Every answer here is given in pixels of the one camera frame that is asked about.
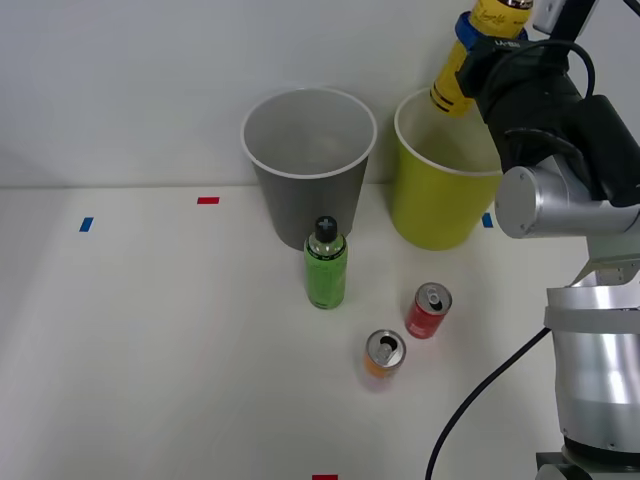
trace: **red tape marker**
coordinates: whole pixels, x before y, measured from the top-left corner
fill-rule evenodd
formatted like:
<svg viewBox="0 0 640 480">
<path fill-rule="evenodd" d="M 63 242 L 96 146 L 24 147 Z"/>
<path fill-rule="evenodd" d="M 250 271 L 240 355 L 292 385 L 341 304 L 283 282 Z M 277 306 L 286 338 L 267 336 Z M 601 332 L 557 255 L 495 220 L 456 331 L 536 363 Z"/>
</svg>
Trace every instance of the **red tape marker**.
<svg viewBox="0 0 640 480">
<path fill-rule="evenodd" d="M 220 197 L 198 197 L 198 205 L 217 205 Z"/>
</svg>

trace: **yellow bottle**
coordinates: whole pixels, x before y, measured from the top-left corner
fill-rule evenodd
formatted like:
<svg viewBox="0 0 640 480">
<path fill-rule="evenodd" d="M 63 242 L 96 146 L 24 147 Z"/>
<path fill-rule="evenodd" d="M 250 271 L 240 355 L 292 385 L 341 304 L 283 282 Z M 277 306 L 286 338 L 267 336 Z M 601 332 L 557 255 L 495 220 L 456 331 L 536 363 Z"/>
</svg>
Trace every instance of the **yellow bottle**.
<svg viewBox="0 0 640 480">
<path fill-rule="evenodd" d="M 480 33 L 493 37 L 516 38 L 531 14 L 533 0 L 478 0 L 469 16 L 469 22 Z M 456 79 L 467 50 L 456 40 L 446 65 L 431 87 L 431 100 L 438 110 L 451 116 L 464 115 L 472 99 L 465 97 Z"/>
</svg>

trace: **gray cup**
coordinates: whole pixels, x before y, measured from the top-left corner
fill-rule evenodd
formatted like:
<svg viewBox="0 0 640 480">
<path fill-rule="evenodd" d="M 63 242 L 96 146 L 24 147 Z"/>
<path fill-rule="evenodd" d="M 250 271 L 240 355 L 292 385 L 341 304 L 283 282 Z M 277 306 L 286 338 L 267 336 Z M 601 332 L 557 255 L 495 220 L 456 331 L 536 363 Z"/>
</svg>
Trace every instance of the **gray cup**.
<svg viewBox="0 0 640 480">
<path fill-rule="evenodd" d="M 328 88 L 282 93 L 249 112 L 242 146 L 284 243 L 302 250 L 322 215 L 344 235 L 351 231 L 376 137 L 371 110 Z"/>
</svg>

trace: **bottle cap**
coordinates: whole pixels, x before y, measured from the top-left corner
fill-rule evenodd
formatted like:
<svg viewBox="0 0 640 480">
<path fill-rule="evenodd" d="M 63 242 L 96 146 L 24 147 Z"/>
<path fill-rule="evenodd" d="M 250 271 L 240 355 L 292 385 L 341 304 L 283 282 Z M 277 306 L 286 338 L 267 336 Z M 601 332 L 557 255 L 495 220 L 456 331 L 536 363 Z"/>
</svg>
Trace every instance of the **bottle cap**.
<svg viewBox="0 0 640 480">
<path fill-rule="evenodd" d="M 316 238 L 322 243 L 331 243 L 338 238 L 338 222 L 329 216 L 316 220 Z"/>
</svg>

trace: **cup rim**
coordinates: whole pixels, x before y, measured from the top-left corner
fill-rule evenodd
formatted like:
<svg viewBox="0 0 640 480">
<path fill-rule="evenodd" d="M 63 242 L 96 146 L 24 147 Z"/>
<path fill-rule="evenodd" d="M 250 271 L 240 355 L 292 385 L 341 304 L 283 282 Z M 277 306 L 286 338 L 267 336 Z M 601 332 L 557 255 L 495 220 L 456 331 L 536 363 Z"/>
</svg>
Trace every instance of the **cup rim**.
<svg viewBox="0 0 640 480">
<path fill-rule="evenodd" d="M 253 114 L 253 112 L 255 112 L 258 108 L 260 108 L 262 105 L 264 105 L 265 103 L 267 103 L 270 100 L 273 100 L 274 98 L 278 98 L 278 97 L 282 97 L 284 95 L 289 95 L 293 92 L 299 92 L 299 91 L 320 91 L 320 92 L 329 92 L 329 93 L 333 93 L 336 95 L 340 95 L 343 96 L 345 98 L 348 98 L 349 100 L 355 102 L 356 104 L 358 104 L 360 106 L 360 108 L 362 108 L 365 113 L 369 116 L 369 120 L 371 120 L 371 125 L 373 126 L 373 131 L 372 131 L 372 135 L 371 135 L 371 142 L 369 143 L 369 146 L 366 148 L 366 150 L 364 151 L 364 153 L 358 157 L 356 160 L 354 160 L 353 162 L 349 163 L 348 165 L 345 165 L 344 167 L 341 167 L 337 170 L 331 170 L 329 172 L 324 172 L 324 173 L 314 173 L 311 175 L 302 175 L 299 173 L 287 173 L 287 172 L 283 172 L 280 170 L 276 170 L 275 168 L 269 167 L 268 165 L 265 165 L 264 163 L 262 163 L 260 160 L 258 160 L 250 151 L 249 151 L 249 147 L 247 147 L 247 143 L 245 141 L 245 129 L 247 126 L 247 122 L 249 121 L 249 118 L 251 118 L 251 115 Z M 320 179 L 320 178 L 328 178 L 328 177 L 334 177 L 336 175 L 339 175 L 341 173 L 344 173 L 348 170 L 351 170 L 352 168 L 356 167 L 358 164 L 362 163 L 371 153 L 371 150 L 373 150 L 374 145 L 376 144 L 376 141 L 378 139 L 378 124 L 376 122 L 375 117 L 373 116 L 373 112 L 371 112 L 371 109 L 369 109 L 369 107 L 367 107 L 364 102 L 362 102 L 361 100 L 359 100 L 358 98 L 354 97 L 353 95 L 350 95 L 348 93 L 345 93 L 341 90 L 337 90 L 334 88 L 329 88 L 329 87 L 299 87 L 299 88 L 294 88 L 291 90 L 286 90 L 284 92 L 280 92 L 277 93 L 275 95 L 271 95 L 268 98 L 265 98 L 264 100 L 260 100 L 259 102 L 257 102 L 253 107 L 251 107 L 251 109 L 249 110 L 249 112 L 245 115 L 244 120 L 242 120 L 242 128 L 240 130 L 240 137 L 241 137 L 241 141 L 242 141 L 242 150 L 244 151 L 245 155 L 247 155 L 251 161 L 257 165 L 258 167 L 260 167 L 263 170 L 266 170 L 267 172 L 273 173 L 274 175 L 278 175 L 279 177 L 285 177 L 285 178 L 292 178 L 292 179 L 296 179 L 296 180 L 316 180 L 316 179 Z"/>
<path fill-rule="evenodd" d="M 500 169 L 491 170 L 491 171 L 488 171 L 488 172 L 466 172 L 464 170 L 456 170 L 454 168 L 445 167 L 444 165 L 440 165 L 439 163 L 436 163 L 433 160 L 429 160 L 428 158 L 423 157 L 417 151 L 415 151 L 413 149 L 413 147 L 411 147 L 411 145 L 409 145 L 409 143 L 404 139 L 404 136 L 400 132 L 400 125 L 399 125 L 400 112 L 415 97 L 417 97 L 418 95 L 423 95 L 423 94 L 425 94 L 427 92 L 430 92 L 430 91 L 431 91 L 431 88 L 423 88 L 421 90 L 418 90 L 417 92 L 412 93 L 411 95 L 406 97 L 400 103 L 400 105 L 398 105 L 398 108 L 396 109 L 396 113 L 395 113 L 395 115 L 393 117 L 393 128 L 395 129 L 396 136 L 398 137 L 398 139 L 400 140 L 400 143 L 402 143 L 404 148 L 409 150 L 409 152 L 414 157 L 416 157 L 417 159 L 419 159 L 422 162 L 426 163 L 427 165 L 429 165 L 431 167 L 434 167 L 434 168 L 437 168 L 438 170 L 446 172 L 446 173 L 452 173 L 454 175 L 461 175 L 461 176 L 465 176 L 465 177 L 494 177 L 494 176 L 502 175 L 502 170 L 500 170 Z"/>
</svg>

